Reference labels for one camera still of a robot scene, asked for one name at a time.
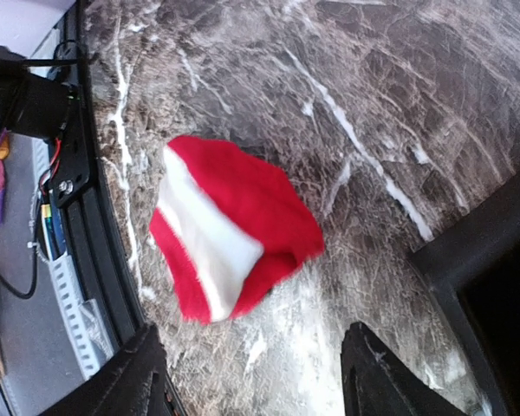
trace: red and white cloth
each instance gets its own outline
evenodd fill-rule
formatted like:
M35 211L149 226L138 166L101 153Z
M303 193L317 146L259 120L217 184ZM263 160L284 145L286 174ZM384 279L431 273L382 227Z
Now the red and white cloth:
M150 231L172 272L184 318L250 312L323 252L322 231L285 173L228 141L179 136Z

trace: marble surface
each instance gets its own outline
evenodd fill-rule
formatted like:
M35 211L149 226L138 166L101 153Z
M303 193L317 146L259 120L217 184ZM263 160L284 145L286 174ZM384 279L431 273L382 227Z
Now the marble surface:
M95 0L87 33L127 259L189 414L343 414L357 320L478 408L406 253L520 168L520 0ZM147 230L160 150L182 133L280 166L327 245L253 313L206 328L182 322Z

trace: red object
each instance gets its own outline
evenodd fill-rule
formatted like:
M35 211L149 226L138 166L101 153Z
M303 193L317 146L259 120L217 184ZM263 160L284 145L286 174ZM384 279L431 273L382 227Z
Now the red object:
M275 284L323 252L322 231L283 170L242 152L228 141L180 136L167 147L185 163L200 191L222 215L262 246L261 256L244 280L231 311L232 318L250 312ZM196 257L159 207L150 230L173 274L183 316L211 322L210 297L198 278ZM239 256L238 246L235 244L235 256Z

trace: bolt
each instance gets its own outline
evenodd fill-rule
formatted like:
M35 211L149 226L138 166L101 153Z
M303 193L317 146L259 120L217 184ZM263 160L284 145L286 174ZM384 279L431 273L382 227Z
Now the bolt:
M73 191L73 182L70 180L63 180L58 185L58 191L69 195Z

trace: gray floor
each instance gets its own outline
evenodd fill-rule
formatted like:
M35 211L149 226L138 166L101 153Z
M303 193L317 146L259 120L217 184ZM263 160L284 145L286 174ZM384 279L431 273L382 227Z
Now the gray floor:
M127 256L190 414L342 414L357 320L478 407L406 253L520 169L520 1L96 0L87 30ZM147 231L160 150L182 133L284 169L327 245L250 315L207 328L182 322Z
M27 248L32 239L29 215L35 191L32 140L23 136L11 140L5 161L4 223L0 226L0 271L23 292L29 289L32 270ZM0 351L6 373L3 388L19 416L42 412L83 382L48 266L40 260L31 299L17 299L0 285Z

